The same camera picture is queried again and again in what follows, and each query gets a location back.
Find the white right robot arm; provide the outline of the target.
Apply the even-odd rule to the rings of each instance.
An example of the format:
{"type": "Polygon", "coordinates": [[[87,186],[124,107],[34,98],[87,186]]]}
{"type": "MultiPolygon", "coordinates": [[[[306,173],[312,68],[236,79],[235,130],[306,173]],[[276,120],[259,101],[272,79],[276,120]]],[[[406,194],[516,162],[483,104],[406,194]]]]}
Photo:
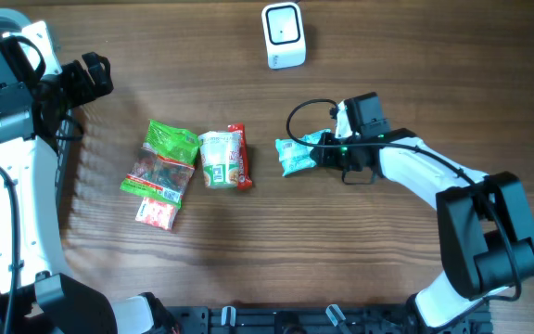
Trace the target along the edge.
{"type": "Polygon", "coordinates": [[[393,130],[376,93],[331,104],[333,132],[312,155],[343,173],[369,169],[405,186],[435,210],[441,274],[410,300],[428,333],[455,325],[489,301],[516,301],[534,276],[534,218],[510,172],[469,169],[405,128],[393,130]]]}

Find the green snack bag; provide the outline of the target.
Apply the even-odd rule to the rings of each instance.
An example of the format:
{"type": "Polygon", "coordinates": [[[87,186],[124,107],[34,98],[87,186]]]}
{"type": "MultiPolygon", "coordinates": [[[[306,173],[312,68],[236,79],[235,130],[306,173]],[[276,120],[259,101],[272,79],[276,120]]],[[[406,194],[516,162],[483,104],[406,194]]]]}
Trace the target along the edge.
{"type": "Polygon", "coordinates": [[[199,148],[196,134],[150,120],[145,141],[120,189],[180,209],[199,148]]]}

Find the red snack packet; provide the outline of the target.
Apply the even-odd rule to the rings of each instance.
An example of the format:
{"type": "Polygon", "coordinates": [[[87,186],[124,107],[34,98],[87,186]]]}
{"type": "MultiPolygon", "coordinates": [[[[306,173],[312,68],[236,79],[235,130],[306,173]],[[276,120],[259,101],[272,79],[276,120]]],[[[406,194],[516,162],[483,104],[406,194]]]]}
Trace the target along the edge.
{"type": "Polygon", "coordinates": [[[135,221],[170,231],[177,213],[178,208],[170,203],[144,198],[135,216],[135,221]]]}

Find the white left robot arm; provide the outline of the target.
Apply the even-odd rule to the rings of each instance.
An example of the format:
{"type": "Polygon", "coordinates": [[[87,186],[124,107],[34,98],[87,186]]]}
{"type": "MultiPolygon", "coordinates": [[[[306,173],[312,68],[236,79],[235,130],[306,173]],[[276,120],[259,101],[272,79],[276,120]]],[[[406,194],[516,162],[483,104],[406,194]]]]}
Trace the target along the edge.
{"type": "Polygon", "coordinates": [[[63,253],[56,200],[59,127],[69,110],[112,91],[97,53],[56,69],[0,47],[0,333],[147,333],[147,295],[110,302],[76,280],[63,253]]]}

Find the green instant noodle cup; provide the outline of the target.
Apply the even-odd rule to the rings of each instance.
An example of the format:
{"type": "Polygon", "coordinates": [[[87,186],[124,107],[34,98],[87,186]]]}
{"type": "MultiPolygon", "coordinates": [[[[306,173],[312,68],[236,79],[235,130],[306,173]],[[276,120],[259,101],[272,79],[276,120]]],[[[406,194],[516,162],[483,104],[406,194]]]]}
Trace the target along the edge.
{"type": "Polygon", "coordinates": [[[205,186],[212,189],[237,187],[241,135],[210,131],[199,140],[205,186]]]}

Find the light blue snack packet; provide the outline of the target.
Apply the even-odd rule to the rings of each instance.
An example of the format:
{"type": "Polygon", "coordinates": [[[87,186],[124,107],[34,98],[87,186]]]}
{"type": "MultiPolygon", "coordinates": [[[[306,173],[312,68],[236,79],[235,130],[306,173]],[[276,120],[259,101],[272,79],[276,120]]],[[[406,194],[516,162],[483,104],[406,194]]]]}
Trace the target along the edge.
{"type": "Polygon", "coordinates": [[[301,145],[292,139],[276,139],[274,144],[283,168],[283,177],[317,166],[317,162],[311,157],[312,147],[301,145]]]}

